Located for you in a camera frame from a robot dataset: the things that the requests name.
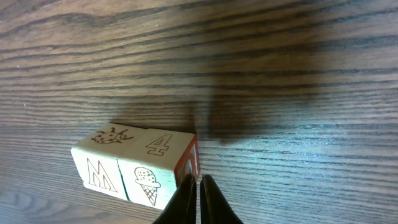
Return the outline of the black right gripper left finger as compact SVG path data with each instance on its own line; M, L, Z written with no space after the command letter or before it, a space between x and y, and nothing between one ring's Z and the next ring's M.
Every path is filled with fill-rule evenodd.
M196 205L197 182L187 174L154 224L196 224Z

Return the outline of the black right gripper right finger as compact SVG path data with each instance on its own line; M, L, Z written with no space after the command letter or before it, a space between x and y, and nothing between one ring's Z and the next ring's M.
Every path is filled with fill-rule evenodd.
M243 224L211 175L203 175L200 182L201 224Z

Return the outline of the red letter wooden block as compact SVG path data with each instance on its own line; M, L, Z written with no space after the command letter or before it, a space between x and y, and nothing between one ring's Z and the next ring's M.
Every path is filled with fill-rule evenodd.
M200 174L197 135L147 129L118 165L129 200L163 210L187 174Z

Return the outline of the white M wooden block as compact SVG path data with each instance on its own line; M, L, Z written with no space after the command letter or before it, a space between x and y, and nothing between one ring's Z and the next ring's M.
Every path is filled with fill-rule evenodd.
M144 129L108 123L78 141L71 154L87 189L127 200L119 157L142 135Z

